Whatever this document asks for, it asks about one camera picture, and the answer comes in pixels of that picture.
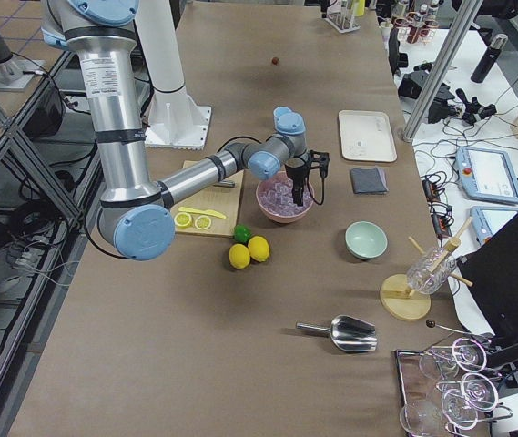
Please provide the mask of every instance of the yellow lemon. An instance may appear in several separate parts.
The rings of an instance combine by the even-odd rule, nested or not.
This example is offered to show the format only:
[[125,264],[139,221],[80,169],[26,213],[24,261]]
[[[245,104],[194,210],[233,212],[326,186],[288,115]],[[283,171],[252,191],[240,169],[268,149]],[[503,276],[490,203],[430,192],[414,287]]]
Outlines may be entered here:
[[208,216],[197,216],[196,221],[194,221],[194,227],[196,227],[196,229],[206,230],[210,226],[212,226],[212,218]]
[[192,226],[192,216],[187,212],[179,212],[174,217],[174,223],[178,228],[187,228],[188,226]]
[[249,252],[255,261],[266,261],[270,255],[269,243],[264,237],[257,235],[249,240]]
[[235,244],[230,248],[229,260],[235,269],[244,269],[250,264],[249,249],[244,244]]

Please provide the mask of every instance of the wooden cutting board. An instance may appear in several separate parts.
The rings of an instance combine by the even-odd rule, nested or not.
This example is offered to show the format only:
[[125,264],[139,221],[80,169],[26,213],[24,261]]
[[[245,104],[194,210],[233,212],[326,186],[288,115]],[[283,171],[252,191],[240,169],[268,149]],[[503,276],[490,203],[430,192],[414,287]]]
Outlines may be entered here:
[[[189,167],[192,164],[196,164],[196,162],[197,161],[184,161],[182,168]],[[243,175],[244,171],[240,171],[227,178],[227,180],[231,180],[236,184],[234,188],[210,186],[174,205],[171,209],[172,217],[175,217],[176,214],[179,213],[179,207],[214,209],[226,216],[226,218],[210,217],[212,219],[212,226],[206,230],[196,229],[192,224],[192,226],[188,228],[176,227],[176,232],[182,234],[232,237],[232,232],[237,224],[237,219],[239,218],[240,193],[242,192]],[[199,214],[192,214],[192,218],[195,220],[198,215]]]

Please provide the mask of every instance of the warning label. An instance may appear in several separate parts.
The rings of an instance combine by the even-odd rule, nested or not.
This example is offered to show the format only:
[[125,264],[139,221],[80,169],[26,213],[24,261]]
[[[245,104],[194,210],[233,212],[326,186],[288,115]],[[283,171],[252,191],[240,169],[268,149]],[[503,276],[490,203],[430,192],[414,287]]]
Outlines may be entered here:
[[85,59],[80,63],[88,98],[120,96],[119,72],[111,57]]

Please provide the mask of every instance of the round wooden base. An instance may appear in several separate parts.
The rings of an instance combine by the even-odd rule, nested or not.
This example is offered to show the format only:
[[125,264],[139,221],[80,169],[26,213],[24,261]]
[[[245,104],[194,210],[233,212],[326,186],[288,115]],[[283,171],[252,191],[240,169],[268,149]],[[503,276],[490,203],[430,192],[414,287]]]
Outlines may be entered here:
[[393,275],[387,278],[380,288],[380,300],[386,311],[400,320],[422,319],[431,309],[431,296],[414,293],[406,296],[408,288],[406,275]]

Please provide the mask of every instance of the white tray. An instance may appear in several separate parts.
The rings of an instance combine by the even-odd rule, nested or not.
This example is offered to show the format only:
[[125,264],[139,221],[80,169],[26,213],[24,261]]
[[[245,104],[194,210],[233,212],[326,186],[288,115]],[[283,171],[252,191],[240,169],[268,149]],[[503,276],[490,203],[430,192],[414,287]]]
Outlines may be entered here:
[[352,161],[393,162],[396,148],[383,112],[340,111],[341,154]]

